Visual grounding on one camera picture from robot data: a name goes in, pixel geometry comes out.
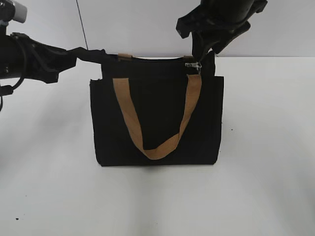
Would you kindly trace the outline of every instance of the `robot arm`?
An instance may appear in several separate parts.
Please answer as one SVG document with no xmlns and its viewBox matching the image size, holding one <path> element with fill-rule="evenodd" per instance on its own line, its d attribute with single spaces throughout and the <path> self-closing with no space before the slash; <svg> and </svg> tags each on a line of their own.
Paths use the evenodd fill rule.
<svg viewBox="0 0 315 236">
<path fill-rule="evenodd" d="M 249 30 L 248 19 L 261 12 L 267 0 L 201 0 L 201 4 L 176 26 L 182 38 L 192 34 L 192 55 L 197 61 L 212 49 L 221 52 L 233 39 Z M 27 8 L 14 0 L 0 0 L 0 80 L 18 78 L 14 86 L 0 86 L 2 97 L 10 95 L 25 78 L 56 83 L 60 72 L 76 64 L 70 51 L 48 46 L 27 35 L 6 35 L 9 21 L 25 22 Z"/>
<path fill-rule="evenodd" d="M 178 19 L 176 30 L 182 38 L 192 34 L 192 55 L 197 61 L 212 49 L 220 53 L 232 40 L 248 31 L 248 19 L 260 13 L 267 0 L 202 0 Z"/>
</svg>

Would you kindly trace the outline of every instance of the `black cable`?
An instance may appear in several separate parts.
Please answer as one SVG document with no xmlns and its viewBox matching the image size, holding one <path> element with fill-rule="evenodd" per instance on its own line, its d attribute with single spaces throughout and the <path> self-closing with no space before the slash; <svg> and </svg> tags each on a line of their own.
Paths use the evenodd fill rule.
<svg viewBox="0 0 315 236">
<path fill-rule="evenodd" d="M 24 63 L 23 63 L 23 71 L 21 73 L 21 77 L 20 79 L 18 80 L 18 82 L 12 86 L 13 90 L 17 89 L 24 81 L 25 77 L 26 77 L 26 69 L 27 69 L 27 66 L 28 66 L 28 57 L 26 55 L 26 51 L 25 51 L 25 48 L 24 46 L 22 45 L 22 43 L 19 42 L 18 39 L 14 38 L 15 39 L 15 42 L 19 45 L 21 51 L 22 51 L 22 54 L 23 54 L 23 58 L 24 58 Z"/>
<path fill-rule="evenodd" d="M 2 96 L 0 96 L 0 112 L 2 110 L 2 107 L 3 107 L 3 98 Z"/>
<path fill-rule="evenodd" d="M 79 16 L 80 16 L 80 21 L 81 21 L 81 26 L 82 26 L 83 35 L 84 35 L 85 45 L 87 46 L 87 50 L 88 50 L 89 47 L 88 47 L 88 43 L 87 43 L 87 38 L 86 38 L 86 36 L 85 36 L 85 31 L 84 31 L 84 27 L 83 27 L 83 22 L 82 22 L 82 17 L 81 17 L 81 11 L 80 11 L 80 7 L 79 7 L 78 0 L 76 0 L 76 2 L 77 2 L 78 11 L 79 11 Z"/>
</svg>

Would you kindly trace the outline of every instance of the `metal zipper pull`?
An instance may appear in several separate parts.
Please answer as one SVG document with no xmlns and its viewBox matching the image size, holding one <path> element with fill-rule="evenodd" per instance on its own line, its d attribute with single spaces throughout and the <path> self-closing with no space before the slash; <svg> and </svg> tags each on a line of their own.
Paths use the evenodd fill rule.
<svg viewBox="0 0 315 236">
<path fill-rule="evenodd" d="M 196 68 L 198 73 L 200 74 L 202 65 L 199 62 L 195 62 L 195 63 L 185 63 L 185 67 L 192 67 L 192 68 Z"/>
<path fill-rule="evenodd" d="M 198 62 L 195 63 L 185 63 L 186 67 L 193 67 L 193 68 L 202 68 L 202 65 Z"/>
</svg>

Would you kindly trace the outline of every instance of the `bag strap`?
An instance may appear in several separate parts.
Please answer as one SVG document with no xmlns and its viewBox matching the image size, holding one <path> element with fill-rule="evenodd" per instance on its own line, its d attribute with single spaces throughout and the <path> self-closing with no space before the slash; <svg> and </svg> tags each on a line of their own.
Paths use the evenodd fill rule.
<svg viewBox="0 0 315 236">
<path fill-rule="evenodd" d="M 159 160 L 167 156 L 169 153 L 177 148 L 177 145 L 188 125 L 191 114 L 194 111 L 196 104 L 199 100 L 201 90 L 201 76 L 188 75 L 188 84 L 186 90 L 186 101 L 183 119 L 181 122 L 179 133 L 166 140 L 163 144 L 156 149 L 144 150 L 143 137 L 141 125 L 138 119 L 137 112 L 130 95 L 129 79 L 113 79 L 114 90 L 122 110 L 126 126 L 128 128 L 130 137 L 135 146 L 149 159 Z"/>
</svg>

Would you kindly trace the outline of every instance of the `cable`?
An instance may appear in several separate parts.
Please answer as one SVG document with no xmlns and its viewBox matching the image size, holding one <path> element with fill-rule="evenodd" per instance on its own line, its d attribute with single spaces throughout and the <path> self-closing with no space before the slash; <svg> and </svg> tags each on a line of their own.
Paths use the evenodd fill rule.
<svg viewBox="0 0 315 236">
<path fill-rule="evenodd" d="M 2 110 L 2 107 L 3 107 L 3 97 L 0 96 L 0 112 Z"/>
<path fill-rule="evenodd" d="M 19 47 L 21 48 L 21 51 L 22 51 L 22 54 L 23 54 L 23 58 L 24 58 L 24 63 L 23 63 L 23 71 L 21 73 L 21 77 L 20 79 L 18 80 L 18 82 L 12 86 L 13 90 L 17 89 L 24 81 L 25 77 L 26 77 L 26 69 L 27 69 L 27 66 L 28 66 L 28 58 L 27 58 L 27 55 L 26 55 L 26 51 L 25 51 L 25 48 L 24 46 L 22 45 L 22 43 L 19 42 L 19 40 L 15 37 L 13 37 L 15 42 L 19 45 Z"/>
<path fill-rule="evenodd" d="M 85 45 L 87 46 L 87 50 L 88 50 L 88 49 L 89 49 L 89 47 L 88 47 L 88 43 L 87 43 L 87 38 L 86 38 L 86 36 L 85 36 L 85 31 L 84 31 L 84 27 L 83 27 L 83 22 L 82 22 L 82 17 L 81 17 L 81 11 L 80 11 L 80 7 L 79 7 L 78 0 L 76 0 L 76 2 L 77 2 L 77 6 L 78 6 L 78 11 L 79 11 L 79 16 L 80 16 L 80 21 L 81 21 L 82 31 L 83 31 L 84 40 L 85 40 Z"/>
<path fill-rule="evenodd" d="M 7 94 L 4 94 L 4 95 L 9 95 L 9 94 L 12 94 L 12 92 L 17 89 L 24 81 L 25 77 L 26 77 L 26 70 L 27 70 L 27 66 L 28 66 L 28 58 L 27 58 L 27 55 L 26 55 L 26 50 L 25 50 L 25 47 L 22 43 L 19 42 L 18 40 L 18 37 L 14 36 L 13 37 L 15 42 L 19 45 L 21 51 L 22 51 L 22 54 L 23 54 L 23 58 L 24 58 L 24 63 L 23 63 L 23 71 L 21 73 L 21 76 L 20 76 L 20 79 L 18 80 L 18 82 L 14 85 L 14 86 L 10 86 L 10 85 L 7 85 L 7 86 L 2 86 L 3 88 L 6 87 L 6 90 L 9 88 L 10 92 L 7 93 Z M 3 108 L 3 94 L 0 94 L 0 112 Z"/>
</svg>

